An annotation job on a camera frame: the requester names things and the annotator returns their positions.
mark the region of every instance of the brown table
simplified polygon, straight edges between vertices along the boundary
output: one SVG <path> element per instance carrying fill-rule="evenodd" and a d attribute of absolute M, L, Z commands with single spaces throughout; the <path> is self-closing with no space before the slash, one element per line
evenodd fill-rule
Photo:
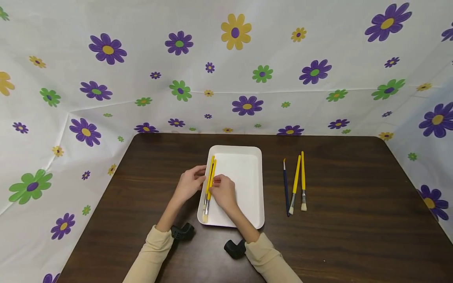
<path fill-rule="evenodd" d="M 304 283 L 453 282 L 453 246 L 383 141 L 373 137 L 139 134 L 132 141 L 58 283 L 121 283 L 180 174 L 205 164 L 216 144 L 263 153 L 265 232 Z M 282 178 L 292 184 L 305 151 L 308 211 L 288 218 Z M 240 235 L 201 225 L 200 195 L 176 220 L 196 234 L 173 245 L 157 282 L 263 282 L 247 258 L 223 250 Z M 296 208 L 300 207 L 300 191 Z"/>

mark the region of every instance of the white backdrop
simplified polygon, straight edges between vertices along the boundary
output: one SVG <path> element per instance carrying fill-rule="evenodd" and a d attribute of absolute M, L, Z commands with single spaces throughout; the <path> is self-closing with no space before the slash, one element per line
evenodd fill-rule
<path fill-rule="evenodd" d="M 381 137 L 452 238 L 452 1 L 0 5 L 0 282 L 55 281 L 138 132 Z"/>

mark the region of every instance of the sweater sleeve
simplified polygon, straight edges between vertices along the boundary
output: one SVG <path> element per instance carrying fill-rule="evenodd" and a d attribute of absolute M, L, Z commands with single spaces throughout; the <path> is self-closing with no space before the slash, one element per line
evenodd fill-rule
<path fill-rule="evenodd" d="M 246 256 L 267 283 L 302 283 L 264 233 L 256 242 L 246 243 Z"/>
<path fill-rule="evenodd" d="M 123 283 L 153 283 L 167 257 L 173 238 L 171 232 L 161 232 L 153 226 L 143 248 L 132 264 Z"/>

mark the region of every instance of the plastic tray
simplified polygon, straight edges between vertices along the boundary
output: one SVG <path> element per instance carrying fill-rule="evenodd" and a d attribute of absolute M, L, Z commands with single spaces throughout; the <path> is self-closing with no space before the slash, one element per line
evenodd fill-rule
<path fill-rule="evenodd" d="M 215 175 L 228 176 L 236 184 L 236 199 L 240 209 L 252 223 L 259 229 L 264 225 L 264 200 L 263 200 L 263 167 L 261 150 L 250 146 L 214 145 L 209 149 L 207 166 L 211 163 L 212 156 L 217 160 Z M 206 183 L 198 204 L 198 221 L 204 225 L 235 227 L 225 212 L 211 197 L 209 217 L 203 223 L 203 204 L 206 195 Z"/>

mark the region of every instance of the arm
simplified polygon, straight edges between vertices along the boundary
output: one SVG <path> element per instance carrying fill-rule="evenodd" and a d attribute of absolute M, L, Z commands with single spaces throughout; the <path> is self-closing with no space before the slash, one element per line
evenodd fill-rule
<path fill-rule="evenodd" d="M 266 235 L 260 235 L 240 210 L 236 202 L 234 182 L 224 175 L 215 176 L 213 187 L 209 190 L 246 240 L 246 256 L 266 282 L 301 283 L 300 278 L 285 262 L 281 253 L 274 249 Z"/>
<path fill-rule="evenodd" d="M 203 184 L 205 165 L 196 166 L 181 175 L 178 186 L 157 225 L 153 226 L 143 248 L 132 264 L 123 283 L 153 283 L 160 267 L 167 257 L 173 238 L 170 228 L 183 204 L 192 197 Z"/>

